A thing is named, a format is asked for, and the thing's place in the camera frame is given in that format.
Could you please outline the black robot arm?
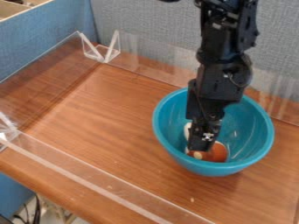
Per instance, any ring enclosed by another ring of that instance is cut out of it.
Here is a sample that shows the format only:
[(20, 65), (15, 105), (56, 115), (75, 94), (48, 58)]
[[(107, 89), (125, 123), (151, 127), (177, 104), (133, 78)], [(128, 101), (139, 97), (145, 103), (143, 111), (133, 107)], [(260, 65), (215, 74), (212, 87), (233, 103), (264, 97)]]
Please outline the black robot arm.
[(246, 50), (259, 35), (258, 0), (193, 0), (200, 9), (200, 63), (188, 82), (185, 118), (191, 151), (208, 151), (220, 134), (224, 108), (242, 100), (252, 79)]

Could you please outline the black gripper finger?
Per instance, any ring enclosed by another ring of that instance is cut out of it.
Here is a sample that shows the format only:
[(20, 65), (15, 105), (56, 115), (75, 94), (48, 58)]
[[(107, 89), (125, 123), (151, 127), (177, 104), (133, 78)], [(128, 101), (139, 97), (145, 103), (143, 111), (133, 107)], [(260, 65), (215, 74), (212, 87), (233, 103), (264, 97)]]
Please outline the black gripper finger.
[(221, 120), (192, 118), (188, 136), (191, 151), (209, 151), (220, 134)]
[(196, 97), (195, 91), (191, 88), (188, 88), (187, 94), (185, 118), (189, 120), (203, 118), (199, 99)]

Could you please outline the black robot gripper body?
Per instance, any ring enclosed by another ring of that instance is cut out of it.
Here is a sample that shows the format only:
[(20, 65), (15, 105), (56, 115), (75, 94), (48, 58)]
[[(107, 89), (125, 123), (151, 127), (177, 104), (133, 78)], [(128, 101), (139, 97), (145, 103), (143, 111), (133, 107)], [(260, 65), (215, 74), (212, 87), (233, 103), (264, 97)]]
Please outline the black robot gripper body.
[(203, 119), (220, 120), (224, 108), (240, 101), (252, 78), (251, 61), (238, 56), (232, 61), (200, 65), (197, 76), (188, 82), (199, 99)]

